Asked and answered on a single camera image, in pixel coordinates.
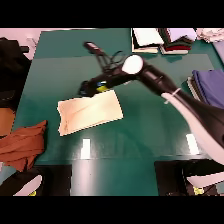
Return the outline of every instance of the cream towel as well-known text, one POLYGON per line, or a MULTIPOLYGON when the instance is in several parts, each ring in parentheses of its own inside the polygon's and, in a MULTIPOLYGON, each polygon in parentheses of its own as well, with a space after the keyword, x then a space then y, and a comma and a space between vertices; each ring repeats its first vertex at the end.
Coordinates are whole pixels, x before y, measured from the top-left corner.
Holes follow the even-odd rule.
POLYGON ((85 128, 122 119, 123 114, 113 90, 100 93, 92 98, 74 98, 58 102, 61 123, 60 136, 85 128))

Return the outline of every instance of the table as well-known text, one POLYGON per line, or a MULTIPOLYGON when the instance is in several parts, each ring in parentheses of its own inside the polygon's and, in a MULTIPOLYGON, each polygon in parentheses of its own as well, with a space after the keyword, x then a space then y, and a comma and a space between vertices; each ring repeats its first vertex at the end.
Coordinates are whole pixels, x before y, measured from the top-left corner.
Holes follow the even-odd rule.
MULTIPOLYGON (((122 120, 59 136, 57 102, 77 97, 80 83, 100 74, 84 41, 108 55, 118 50, 131 54, 130 28, 42 32, 13 129, 48 120, 46 150, 36 164, 73 164, 71 195, 158 195, 154 161, 206 155, 200 149, 192 155, 185 120, 140 83, 115 88, 122 120), (81 159, 83 139, 90 139, 89 160, 81 159)), ((193 69, 222 68, 213 45, 203 41, 196 41, 184 56, 140 55, 180 87, 193 69)))

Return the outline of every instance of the brown cloth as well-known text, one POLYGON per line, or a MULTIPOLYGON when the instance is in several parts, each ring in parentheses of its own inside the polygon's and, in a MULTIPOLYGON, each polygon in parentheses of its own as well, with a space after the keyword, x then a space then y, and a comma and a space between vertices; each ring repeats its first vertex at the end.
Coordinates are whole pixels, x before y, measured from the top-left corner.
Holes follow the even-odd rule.
POLYGON ((23 172, 29 170, 34 159, 44 151, 44 132, 47 121, 32 127, 22 127, 0 139, 0 162, 23 172))

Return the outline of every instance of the gray cloth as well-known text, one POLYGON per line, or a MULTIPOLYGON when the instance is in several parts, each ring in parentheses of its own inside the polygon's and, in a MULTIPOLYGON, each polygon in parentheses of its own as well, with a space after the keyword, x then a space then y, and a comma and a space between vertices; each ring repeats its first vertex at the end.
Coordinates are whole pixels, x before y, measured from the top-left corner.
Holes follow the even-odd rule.
POLYGON ((220 69, 192 73, 205 103, 224 109, 224 72, 220 69))
POLYGON ((224 64, 224 41, 214 42, 213 45, 224 64))

